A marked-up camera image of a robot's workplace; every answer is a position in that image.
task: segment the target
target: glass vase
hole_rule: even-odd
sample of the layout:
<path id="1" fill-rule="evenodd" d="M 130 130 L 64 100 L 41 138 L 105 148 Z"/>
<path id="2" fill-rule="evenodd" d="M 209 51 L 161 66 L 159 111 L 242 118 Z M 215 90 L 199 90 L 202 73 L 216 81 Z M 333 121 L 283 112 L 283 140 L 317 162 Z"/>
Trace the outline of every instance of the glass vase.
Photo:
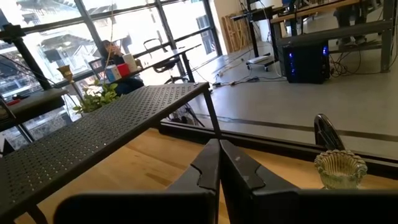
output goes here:
<path id="1" fill-rule="evenodd" d="M 326 189 L 357 189 L 368 170 L 359 156 L 336 149 L 317 155 L 315 167 Z"/>

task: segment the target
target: computer case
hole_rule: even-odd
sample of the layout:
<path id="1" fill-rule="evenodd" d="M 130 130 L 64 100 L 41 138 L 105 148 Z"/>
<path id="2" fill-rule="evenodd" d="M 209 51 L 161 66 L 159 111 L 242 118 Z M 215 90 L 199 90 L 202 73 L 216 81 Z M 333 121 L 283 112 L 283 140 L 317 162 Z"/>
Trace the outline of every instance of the computer case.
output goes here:
<path id="1" fill-rule="evenodd" d="M 289 83 L 322 84 L 330 78 L 328 42 L 282 46 L 280 66 Z"/>

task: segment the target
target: concrete floor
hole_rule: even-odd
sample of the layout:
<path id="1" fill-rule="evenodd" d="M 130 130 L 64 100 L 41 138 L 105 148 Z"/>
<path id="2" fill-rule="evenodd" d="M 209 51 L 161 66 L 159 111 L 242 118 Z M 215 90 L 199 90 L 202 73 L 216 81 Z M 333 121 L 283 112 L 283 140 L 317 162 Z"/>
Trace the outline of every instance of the concrete floor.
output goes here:
<path id="1" fill-rule="evenodd" d="M 380 11 L 373 12 L 368 21 L 376 20 Z M 305 32 L 337 27 L 336 19 L 322 15 L 315 21 L 305 24 Z M 368 41 L 376 35 L 367 36 Z M 270 52 L 270 44 L 260 43 L 259 50 L 264 54 Z M 231 82 L 247 75 L 251 77 L 278 77 L 276 71 L 279 63 L 265 72 L 262 66 L 252 66 L 249 71 L 241 58 L 246 61 L 253 58 L 252 52 L 242 50 L 231 55 L 222 56 L 194 72 L 196 81 L 215 82 L 215 75 L 226 67 L 233 67 L 219 78 L 218 82 Z M 359 73 L 378 72 L 380 68 L 380 50 L 353 52 L 342 64 Z M 288 139 L 314 143 L 313 133 L 300 131 L 295 127 L 311 127 L 316 114 L 327 115 L 336 129 L 354 131 L 366 138 L 342 136 L 346 146 L 353 151 L 361 151 L 379 157 L 398 160 L 398 63 L 393 64 L 390 73 L 377 75 L 350 75 L 331 78 L 322 85 L 291 84 L 283 78 L 268 82 L 243 83 L 236 86 L 224 86 L 213 90 L 212 99 L 216 113 L 220 117 L 220 126 L 228 131 L 257 134 L 272 138 Z M 210 122 L 202 97 L 191 102 L 196 113 L 207 125 Z M 267 123 L 284 124 L 283 128 L 270 127 Z"/>

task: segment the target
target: seated person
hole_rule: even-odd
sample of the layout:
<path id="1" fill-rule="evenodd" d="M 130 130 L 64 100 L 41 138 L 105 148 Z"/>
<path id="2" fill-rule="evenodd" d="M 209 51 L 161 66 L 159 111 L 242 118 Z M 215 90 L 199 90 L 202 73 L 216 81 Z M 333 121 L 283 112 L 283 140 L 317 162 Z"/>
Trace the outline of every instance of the seated person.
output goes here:
<path id="1" fill-rule="evenodd" d="M 364 24 L 366 22 L 366 16 L 361 15 L 361 5 L 353 4 L 349 6 L 338 7 L 334 15 L 337 18 L 338 27 L 349 27 L 351 24 L 349 23 L 349 19 L 351 15 L 355 16 L 355 25 Z M 355 44 L 363 44 L 366 42 L 366 38 L 364 35 L 355 36 Z M 351 43 L 350 37 L 342 38 L 338 41 L 339 46 L 347 45 Z"/>
<path id="2" fill-rule="evenodd" d="M 120 65 L 124 63 L 123 54 L 117 46 L 108 40 L 104 40 L 102 43 L 105 46 L 106 51 L 108 53 L 111 52 L 108 65 Z M 103 58 L 103 67 L 105 67 L 107 59 L 108 58 Z M 141 62 L 139 60 L 137 62 L 138 66 L 141 66 Z M 116 87 L 115 92 L 118 94 L 118 96 L 126 95 L 144 86 L 144 83 L 136 78 L 123 78 L 116 81 L 116 83 L 118 84 L 118 87 Z"/>

